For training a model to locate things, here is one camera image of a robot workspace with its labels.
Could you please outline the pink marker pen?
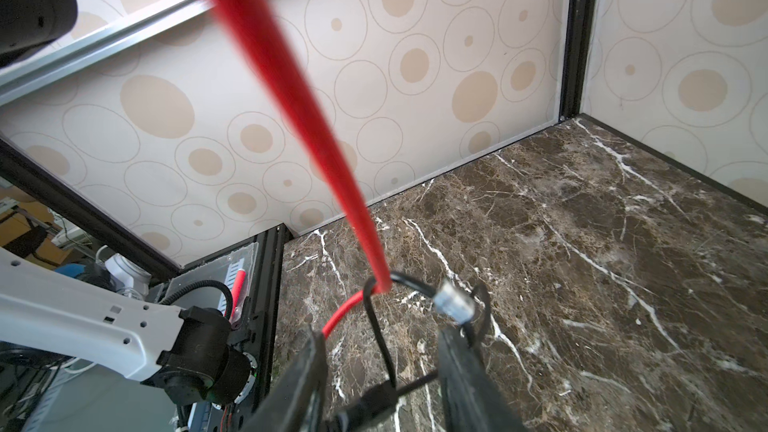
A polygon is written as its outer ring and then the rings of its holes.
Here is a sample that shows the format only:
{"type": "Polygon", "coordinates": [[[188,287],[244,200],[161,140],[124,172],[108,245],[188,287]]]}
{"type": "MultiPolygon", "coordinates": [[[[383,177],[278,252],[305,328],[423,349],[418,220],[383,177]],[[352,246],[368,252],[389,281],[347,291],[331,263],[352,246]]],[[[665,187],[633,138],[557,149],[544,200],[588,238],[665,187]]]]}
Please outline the pink marker pen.
{"type": "Polygon", "coordinates": [[[232,293],[232,299],[233,299],[233,308],[232,313],[230,315],[230,322],[234,323],[238,320],[238,307],[240,303],[240,298],[242,295],[243,286],[246,282],[246,271],[244,269],[239,269],[236,272],[235,279],[231,288],[232,293]]]}

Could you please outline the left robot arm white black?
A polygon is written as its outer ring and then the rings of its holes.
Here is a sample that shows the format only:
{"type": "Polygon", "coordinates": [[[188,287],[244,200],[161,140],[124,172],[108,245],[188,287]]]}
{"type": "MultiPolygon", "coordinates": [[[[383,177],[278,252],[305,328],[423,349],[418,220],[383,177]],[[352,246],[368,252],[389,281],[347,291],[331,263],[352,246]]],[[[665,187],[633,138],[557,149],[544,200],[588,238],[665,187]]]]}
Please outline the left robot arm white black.
{"type": "MultiPolygon", "coordinates": [[[[24,60],[69,32],[77,0],[1,0],[1,63],[24,60]]],[[[223,310],[148,304],[1,253],[1,338],[76,357],[164,390],[173,403],[240,402],[254,384],[250,358],[229,342],[223,310]]]]}

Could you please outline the diagonal aluminium frame bar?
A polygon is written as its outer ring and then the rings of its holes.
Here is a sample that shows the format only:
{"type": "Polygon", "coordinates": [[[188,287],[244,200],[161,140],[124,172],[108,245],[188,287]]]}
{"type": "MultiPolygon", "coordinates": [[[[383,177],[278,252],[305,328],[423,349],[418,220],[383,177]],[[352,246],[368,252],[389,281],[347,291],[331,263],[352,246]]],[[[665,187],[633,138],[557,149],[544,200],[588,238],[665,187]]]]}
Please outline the diagonal aluminium frame bar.
{"type": "Polygon", "coordinates": [[[117,0],[77,0],[78,14],[105,12],[104,24],[76,38],[71,32],[1,71],[1,104],[10,104],[103,62],[212,8],[210,0],[152,0],[129,12],[117,0]]]}

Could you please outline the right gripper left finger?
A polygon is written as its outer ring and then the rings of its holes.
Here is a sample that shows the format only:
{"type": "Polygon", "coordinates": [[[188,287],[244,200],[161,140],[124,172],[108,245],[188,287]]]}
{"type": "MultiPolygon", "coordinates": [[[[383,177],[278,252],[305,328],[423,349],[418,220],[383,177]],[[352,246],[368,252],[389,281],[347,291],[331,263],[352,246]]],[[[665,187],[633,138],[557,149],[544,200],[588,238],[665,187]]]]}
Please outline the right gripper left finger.
{"type": "Polygon", "coordinates": [[[302,349],[240,430],[320,431],[327,378],[324,335],[310,330],[302,349]]]}

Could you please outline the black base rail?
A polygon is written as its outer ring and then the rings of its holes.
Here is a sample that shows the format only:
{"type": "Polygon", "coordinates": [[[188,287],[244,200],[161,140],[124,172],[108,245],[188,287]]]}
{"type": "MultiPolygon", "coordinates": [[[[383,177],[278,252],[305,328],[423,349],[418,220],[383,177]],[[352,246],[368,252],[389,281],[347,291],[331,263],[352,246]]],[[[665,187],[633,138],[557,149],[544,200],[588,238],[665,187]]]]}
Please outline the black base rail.
{"type": "Polygon", "coordinates": [[[243,431],[270,390],[275,349],[284,245],[292,238],[284,224],[272,227],[218,253],[197,260],[170,282],[170,293],[200,280],[216,280],[232,288],[238,271],[245,284],[233,310],[229,343],[255,360],[255,382],[242,402],[216,409],[208,402],[192,407],[191,431],[243,431]]]}

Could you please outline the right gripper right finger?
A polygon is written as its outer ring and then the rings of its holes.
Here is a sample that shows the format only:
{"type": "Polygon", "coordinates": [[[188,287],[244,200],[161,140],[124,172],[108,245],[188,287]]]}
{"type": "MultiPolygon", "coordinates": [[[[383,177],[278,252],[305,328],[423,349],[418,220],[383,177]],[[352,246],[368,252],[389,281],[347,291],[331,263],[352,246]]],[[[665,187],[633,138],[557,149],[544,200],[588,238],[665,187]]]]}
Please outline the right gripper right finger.
{"type": "Polygon", "coordinates": [[[437,352],[447,431],[527,431],[457,329],[439,332],[437,352]]]}

